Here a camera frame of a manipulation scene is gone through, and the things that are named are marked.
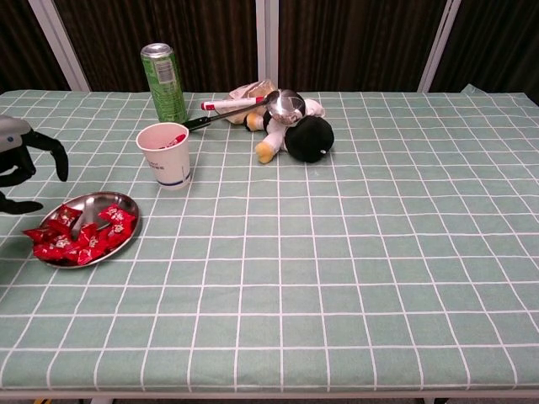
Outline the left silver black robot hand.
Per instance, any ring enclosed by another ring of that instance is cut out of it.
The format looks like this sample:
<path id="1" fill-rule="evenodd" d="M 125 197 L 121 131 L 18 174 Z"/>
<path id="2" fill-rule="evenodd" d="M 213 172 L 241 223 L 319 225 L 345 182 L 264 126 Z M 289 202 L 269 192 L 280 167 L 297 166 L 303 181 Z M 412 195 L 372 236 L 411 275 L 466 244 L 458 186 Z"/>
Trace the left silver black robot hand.
<path id="1" fill-rule="evenodd" d="M 57 177 L 66 182 L 69 173 L 64 146 L 34 130 L 26 120 L 1 115 L 1 187 L 24 183 L 36 173 L 28 147 L 48 151 L 55 160 Z"/>

